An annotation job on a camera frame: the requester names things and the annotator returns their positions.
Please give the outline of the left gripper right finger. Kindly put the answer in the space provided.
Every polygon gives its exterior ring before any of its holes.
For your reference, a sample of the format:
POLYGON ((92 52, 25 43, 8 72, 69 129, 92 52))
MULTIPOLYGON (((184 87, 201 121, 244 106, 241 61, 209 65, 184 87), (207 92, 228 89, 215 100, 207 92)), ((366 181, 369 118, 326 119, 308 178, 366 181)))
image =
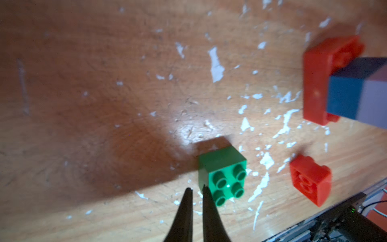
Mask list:
POLYGON ((206 185, 203 186, 203 234, 204 242, 231 242, 206 185))

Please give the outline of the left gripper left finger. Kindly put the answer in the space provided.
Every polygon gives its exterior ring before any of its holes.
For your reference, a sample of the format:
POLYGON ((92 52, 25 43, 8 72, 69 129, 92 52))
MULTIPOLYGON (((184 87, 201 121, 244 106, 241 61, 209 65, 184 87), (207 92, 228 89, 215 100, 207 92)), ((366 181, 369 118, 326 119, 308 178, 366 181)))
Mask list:
POLYGON ((193 204, 192 188, 186 188, 173 224, 165 242, 192 242, 193 204))

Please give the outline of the green lego brick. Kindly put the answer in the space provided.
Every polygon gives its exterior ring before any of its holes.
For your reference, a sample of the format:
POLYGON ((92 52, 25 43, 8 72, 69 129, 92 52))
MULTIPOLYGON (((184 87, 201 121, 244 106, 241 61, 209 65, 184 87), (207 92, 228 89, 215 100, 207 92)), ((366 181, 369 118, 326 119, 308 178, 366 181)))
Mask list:
POLYGON ((209 188, 217 207, 241 198, 246 178, 247 159, 233 146, 199 156, 199 188, 209 188))

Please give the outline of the blue lego brick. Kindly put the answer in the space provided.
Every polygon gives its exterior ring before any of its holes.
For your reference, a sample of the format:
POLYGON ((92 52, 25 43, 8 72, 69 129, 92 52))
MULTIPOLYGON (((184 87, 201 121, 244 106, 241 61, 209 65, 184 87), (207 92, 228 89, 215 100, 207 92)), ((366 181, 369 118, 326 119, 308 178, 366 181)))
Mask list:
POLYGON ((329 78, 327 112, 356 120, 364 81, 384 64, 386 57, 359 57, 334 72, 329 78))

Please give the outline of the purple lego brick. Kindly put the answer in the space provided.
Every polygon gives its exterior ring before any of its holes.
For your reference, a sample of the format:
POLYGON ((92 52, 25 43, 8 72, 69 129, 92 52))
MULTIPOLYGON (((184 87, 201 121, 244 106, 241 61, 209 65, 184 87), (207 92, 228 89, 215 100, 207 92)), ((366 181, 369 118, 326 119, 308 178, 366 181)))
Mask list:
POLYGON ((378 128, 387 128, 387 64, 365 79, 356 120, 378 128))

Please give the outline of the long red lego brick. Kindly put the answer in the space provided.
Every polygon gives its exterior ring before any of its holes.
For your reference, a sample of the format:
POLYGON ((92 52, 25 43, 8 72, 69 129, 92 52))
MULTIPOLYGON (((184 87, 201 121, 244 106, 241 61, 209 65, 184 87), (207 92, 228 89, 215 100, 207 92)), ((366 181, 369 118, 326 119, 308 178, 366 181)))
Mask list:
POLYGON ((340 117, 327 112, 329 78, 364 51, 360 36, 327 38, 303 54, 303 118, 325 126, 340 117))

